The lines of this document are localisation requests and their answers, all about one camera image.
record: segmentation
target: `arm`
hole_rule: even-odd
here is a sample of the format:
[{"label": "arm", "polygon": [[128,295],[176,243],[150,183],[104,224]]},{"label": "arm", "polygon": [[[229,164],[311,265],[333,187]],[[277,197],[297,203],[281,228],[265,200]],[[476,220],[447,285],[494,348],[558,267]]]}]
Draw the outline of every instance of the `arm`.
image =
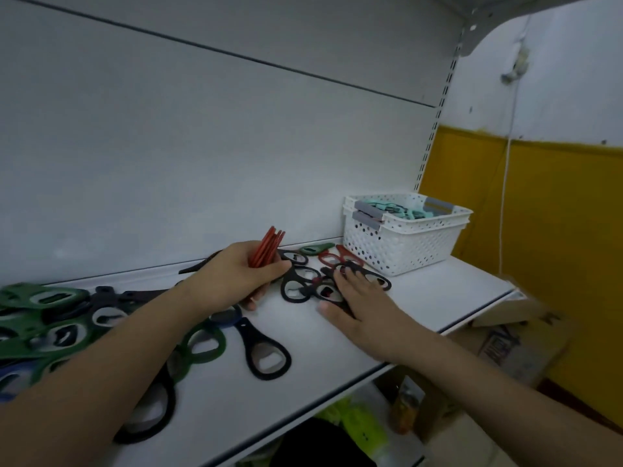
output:
[{"label": "arm", "polygon": [[258,288],[254,297],[260,298],[290,267],[279,261],[249,268],[258,244],[231,245],[3,407],[3,464],[88,464],[110,444],[187,331]]},{"label": "arm", "polygon": [[612,466],[623,459],[623,437],[419,325],[376,283],[350,270],[335,280],[357,319],[326,302],[320,312],[375,359],[429,378],[520,466]]}]

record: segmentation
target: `yellow wall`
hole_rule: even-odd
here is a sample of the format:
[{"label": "yellow wall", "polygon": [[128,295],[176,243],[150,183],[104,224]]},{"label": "yellow wall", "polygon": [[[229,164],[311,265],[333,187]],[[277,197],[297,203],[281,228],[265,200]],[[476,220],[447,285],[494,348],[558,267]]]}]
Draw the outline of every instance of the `yellow wall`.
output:
[{"label": "yellow wall", "polygon": [[[441,127],[421,193],[474,211],[453,254],[498,270],[506,140]],[[623,149],[513,142],[504,274],[578,333],[549,376],[623,426]]]}]

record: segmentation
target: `white plastic basket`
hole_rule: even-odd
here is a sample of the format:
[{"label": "white plastic basket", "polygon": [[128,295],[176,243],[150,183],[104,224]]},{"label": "white plastic basket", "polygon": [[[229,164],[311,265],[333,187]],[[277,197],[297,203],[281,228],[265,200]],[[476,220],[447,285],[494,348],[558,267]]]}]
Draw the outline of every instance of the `white plastic basket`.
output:
[{"label": "white plastic basket", "polygon": [[[397,218],[391,213],[370,210],[358,203],[360,200],[388,201],[433,211],[436,216],[418,220]],[[417,193],[346,197],[343,210],[346,216],[344,245],[387,276],[447,259],[472,213],[467,208]],[[376,213],[376,219],[365,211]]]}]

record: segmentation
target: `forearm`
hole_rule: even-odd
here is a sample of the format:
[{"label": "forearm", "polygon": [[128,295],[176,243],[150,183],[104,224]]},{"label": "forearm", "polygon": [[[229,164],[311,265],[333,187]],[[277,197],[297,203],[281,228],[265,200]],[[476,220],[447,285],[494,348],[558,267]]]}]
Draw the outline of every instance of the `forearm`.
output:
[{"label": "forearm", "polygon": [[0,439],[8,465],[84,465],[111,442],[197,323],[182,287],[138,309],[4,407]]},{"label": "forearm", "polygon": [[463,406],[521,467],[610,466],[623,458],[619,435],[518,384],[448,338],[431,332],[417,339],[406,365]]}]

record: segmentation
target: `hand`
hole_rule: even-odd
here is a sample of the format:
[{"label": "hand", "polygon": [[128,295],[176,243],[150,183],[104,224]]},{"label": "hand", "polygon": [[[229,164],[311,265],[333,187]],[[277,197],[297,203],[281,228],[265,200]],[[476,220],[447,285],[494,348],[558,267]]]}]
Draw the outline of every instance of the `hand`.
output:
[{"label": "hand", "polygon": [[237,242],[223,249],[195,274],[176,286],[203,318],[243,301],[253,311],[272,280],[285,274],[292,263],[275,252],[273,263],[253,269],[249,258],[260,241]]},{"label": "hand", "polygon": [[398,308],[378,282],[349,268],[346,278],[335,272],[334,279],[356,319],[327,301],[320,303],[319,312],[377,361],[411,365],[413,353],[438,337]]}]

